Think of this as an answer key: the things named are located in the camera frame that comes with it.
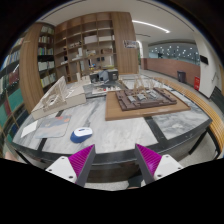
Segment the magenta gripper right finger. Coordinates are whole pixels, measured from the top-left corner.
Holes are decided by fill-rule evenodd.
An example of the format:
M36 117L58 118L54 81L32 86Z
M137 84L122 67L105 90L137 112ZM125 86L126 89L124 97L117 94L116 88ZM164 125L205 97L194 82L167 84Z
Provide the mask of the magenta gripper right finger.
M135 145L134 153L146 184L164 178L183 168L169 154L160 155L140 144Z

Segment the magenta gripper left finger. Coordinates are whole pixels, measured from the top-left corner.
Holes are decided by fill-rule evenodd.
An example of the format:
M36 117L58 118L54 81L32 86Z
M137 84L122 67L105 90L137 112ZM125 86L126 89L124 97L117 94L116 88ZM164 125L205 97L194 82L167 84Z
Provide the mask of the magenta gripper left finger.
M95 155L95 145L90 145L69 157L59 157L46 171L84 187Z

